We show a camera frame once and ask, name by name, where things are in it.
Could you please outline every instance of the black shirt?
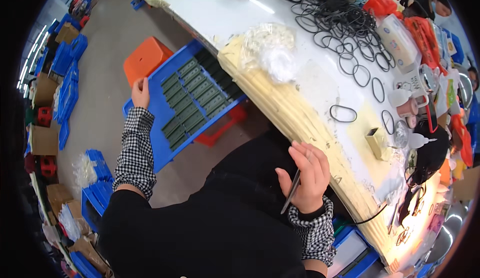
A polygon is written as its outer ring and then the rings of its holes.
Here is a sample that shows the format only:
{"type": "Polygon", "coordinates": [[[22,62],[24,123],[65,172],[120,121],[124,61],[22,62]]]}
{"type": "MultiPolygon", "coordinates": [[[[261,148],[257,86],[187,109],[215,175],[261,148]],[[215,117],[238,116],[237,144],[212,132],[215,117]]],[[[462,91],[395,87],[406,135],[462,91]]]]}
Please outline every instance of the black shirt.
{"type": "Polygon", "coordinates": [[[413,11],[416,13],[416,16],[422,17],[422,18],[429,18],[432,21],[435,20],[435,10],[431,11],[431,4],[430,0],[414,0],[416,3],[411,4],[408,6],[409,0],[402,0],[401,4],[405,7],[408,8],[409,10],[413,11]]]}
{"type": "Polygon", "coordinates": [[[117,278],[325,278],[305,271],[302,241],[291,227],[215,190],[159,209],[133,191],[117,191],[99,235],[117,278]]]}

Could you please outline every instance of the woman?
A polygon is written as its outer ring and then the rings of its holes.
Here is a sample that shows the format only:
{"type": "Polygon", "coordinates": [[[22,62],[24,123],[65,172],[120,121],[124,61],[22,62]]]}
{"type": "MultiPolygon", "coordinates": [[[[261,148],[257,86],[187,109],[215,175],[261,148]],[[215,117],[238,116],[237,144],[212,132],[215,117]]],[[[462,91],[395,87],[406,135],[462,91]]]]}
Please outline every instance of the woman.
{"type": "Polygon", "coordinates": [[[322,151],[289,147],[278,131],[267,132],[227,155],[186,202],[152,209],[147,78],[135,82],[131,97],[99,228],[100,252],[116,277],[326,277],[336,250],[322,151]],[[301,185],[281,215],[297,167],[301,185]]]}
{"type": "Polygon", "coordinates": [[[452,7],[448,0],[400,0],[405,7],[406,17],[418,16],[435,20],[435,13],[447,17],[452,14],[452,7]]]}

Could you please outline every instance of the gray floor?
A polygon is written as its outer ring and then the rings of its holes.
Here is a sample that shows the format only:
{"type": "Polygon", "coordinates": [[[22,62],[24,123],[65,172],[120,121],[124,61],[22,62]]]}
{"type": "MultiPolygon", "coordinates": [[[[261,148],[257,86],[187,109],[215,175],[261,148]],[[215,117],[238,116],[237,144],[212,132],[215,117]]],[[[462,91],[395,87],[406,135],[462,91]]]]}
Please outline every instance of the gray floor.
{"type": "MultiPolygon", "coordinates": [[[[57,156],[58,178],[76,199],[72,163],[86,149],[100,150],[113,171],[122,149],[122,106],[131,89],[123,71],[123,62],[149,36],[154,36],[172,51],[187,44],[192,37],[164,11],[146,6],[134,11],[132,0],[99,0],[90,21],[81,33],[88,47],[79,61],[79,98],[69,120],[70,135],[57,156]]],[[[200,189],[210,169],[230,151],[267,128],[267,119],[255,106],[246,106],[249,118],[229,129],[207,148],[194,143],[173,162],[157,173],[157,184],[150,200],[152,207],[180,203],[200,189]]]]}

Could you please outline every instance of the fluorescent light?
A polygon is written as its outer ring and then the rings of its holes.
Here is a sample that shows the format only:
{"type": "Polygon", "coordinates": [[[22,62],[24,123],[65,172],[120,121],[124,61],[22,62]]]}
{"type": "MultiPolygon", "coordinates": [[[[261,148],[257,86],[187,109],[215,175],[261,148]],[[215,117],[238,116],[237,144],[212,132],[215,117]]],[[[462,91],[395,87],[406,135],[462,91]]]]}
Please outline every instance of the fluorescent light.
{"type": "Polygon", "coordinates": [[[28,56],[27,56],[27,59],[30,58],[30,55],[32,55],[33,51],[35,51],[35,49],[37,48],[39,44],[34,44],[32,46],[32,48],[30,49],[30,53],[28,53],[28,56]]]}
{"type": "Polygon", "coordinates": [[[25,63],[23,64],[23,68],[21,69],[20,76],[18,76],[18,80],[22,79],[22,75],[24,73],[25,67],[27,66],[28,58],[25,60],[25,63]]]}
{"type": "Polygon", "coordinates": [[[253,4],[257,5],[258,7],[262,8],[263,10],[267,11],[268,13],[275,14],[275,11],[273,11],[272,9],[268,8],[267,6],[261,4],[259,1],[257,1],[257,0],[249,0],[249,1],[252,2],[253,4]]]}

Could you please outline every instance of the red plastic stool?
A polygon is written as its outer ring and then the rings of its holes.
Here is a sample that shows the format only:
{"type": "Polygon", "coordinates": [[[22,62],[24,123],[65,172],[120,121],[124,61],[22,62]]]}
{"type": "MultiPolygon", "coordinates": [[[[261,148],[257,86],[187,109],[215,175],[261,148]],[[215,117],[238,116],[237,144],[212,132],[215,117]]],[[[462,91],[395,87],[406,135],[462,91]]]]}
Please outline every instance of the red plastic stool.
{"type": "Polygon", "coordinates": [[[153,71],[173,55],[173,52],[153,36],[139,45],[123,63],[130,87],[140,78],[150,76],[153,71]]]}
{"type": "Polygon", "coordinates": [[[82,17],[81,20],[80,20],[80,27],[82,27],[82,28],[85,27],[85,24],[88,22],[89,19],[90,18],[88,16],[82,17]]]}
{"type": "Polygon", "coordinates": [[[211,148],[217,142],[217,139],[219,139],[220,136],[222,136],[225,131],[227,131],[231,126],[235,125],[236,123],[242,122],[245,119],[247,119],[247,112],[241,105],[237,105],[233,107],[228,113],[228,116],[230,116],[231,120],[226,123],[223,127],[221,127],[217,132],[215,132],[213,135],[207,135],[205,133],[200,134],[195,138],[195,142],[201,143],[206,145],[207,147],[211,148]]]}
{"type": "Polygon", "coordinates": [[[52,122],[52,108],[51,107],[40,107],[38,109],[38,125],[42,127],[50,127],[52,122]]]}
{"type": "Polygon", "coordinates": [[[42,170],[42,175],[47,178],[52,178],[53,176],[55,176],[55,172],[57,171],[57,165],[55,164],[55,157],[41,156],[40,169],[42,170]]]}

